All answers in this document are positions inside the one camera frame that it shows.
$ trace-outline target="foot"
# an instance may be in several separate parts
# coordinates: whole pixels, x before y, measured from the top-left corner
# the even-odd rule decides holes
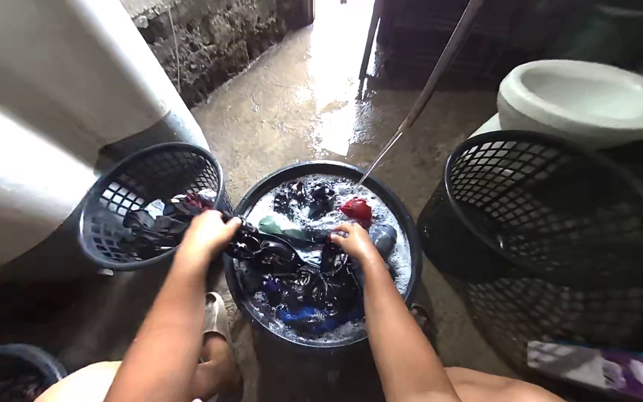
[[[201,363],[193,377],[193,395],[206,401],[218,393],[241,390],[242,377],[231,347],[227,310],[218,293],[207,293]]]
[[[433,341],[433,323],[431,322],[431,315],[428,314],[428,311],[426,311],[423,306],[415,303],[411,305],[409,311],[416,319],[416,323],[421,327],[421,331],[423,331],[426,338],[428,338],[429,341]]]

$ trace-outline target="forearm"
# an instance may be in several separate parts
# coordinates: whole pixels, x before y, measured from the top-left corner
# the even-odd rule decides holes
[[[106,402],[190,400],[189,387],[205,324],[209,262],[207,256],[197,261],[176,256]]]
[[[369,342],[387,400],[460,401],[381,256],[369,257],[362,266]]]

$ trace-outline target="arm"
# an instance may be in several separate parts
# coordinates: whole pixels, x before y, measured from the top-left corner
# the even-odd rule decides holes
[[[337,230],[349,236],[333,234],[332,241],[360,261],[364,270],[369,343],[386,399],[460,402],[441,359],[410,314],[369,234],[358,223],[344,223]]]
[[[237,231],[220,212],[192,220],[153,307],[131,343],[105,402],[188,402],[205,325],[205,277],[210,261]]]

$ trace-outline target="left hand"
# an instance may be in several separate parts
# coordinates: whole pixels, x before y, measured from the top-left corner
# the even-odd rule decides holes
[[[185,258],[189,260],[188,263],[204,259],[209,262],[227,247],[240,224],[242,221],[238,217],[223,223],[222,214],[216,210],[207,210],[197,215],[185,232],[176,259]]]

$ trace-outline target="soapy water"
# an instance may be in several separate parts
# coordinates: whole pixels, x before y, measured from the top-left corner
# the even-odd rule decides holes
[[[339,223],[352,222],[344,213],[338,211],[339,207],[344,205],[344,203],[352,197],[363,198],[373,211],[371,218],[372,225],[389,224],[396,230],[396,245],[387,259],[387,264],[391,267],[396,288],[401,294],[406,293],[412,272],[411,248],[406,233],[400,227],[398,220],[378,195],[363,185],[358,186],[357,183],[351,179],[340,178],[334,175],[307,175],[290,180],[289,182],[301,182],[307,191],[315,188],[317,185],[326,185],[333,189],[336,193],[334,209],[316,220],[311,220],[307,217],[309,212],[308,205],[293,208],[294,214],[291,218],[274,212],[274,196],[280,192],[281,187],[287,183],[285,182],[262,196],[257,203],[247,209],[247,211],[242,212],[247,221],[256,226],[264,217],[273,215],[282,230],[302,228],[331,231],[338,226]],[[238,271],[238,276],[244,275],[247,269],[253,269],[248,268],[245,262],[237,260],[234,261],[234,266]],[[321,335],[307,336],[306,334],[299,334],[284,324],[279,318],[274,317],[272,308],[267,303],[266,294],[261,291],[252,295],[251,305],[255,310],[253,314],[258,315],[259,318],[263,319],[263,322],[269,322],[269,329],[272,332],[290,340],[312,345],[323,345],[325,343],[343,341],[348,338],[361,338],[364,335],[363,321],[348,322],[340,325],[333,331]]]

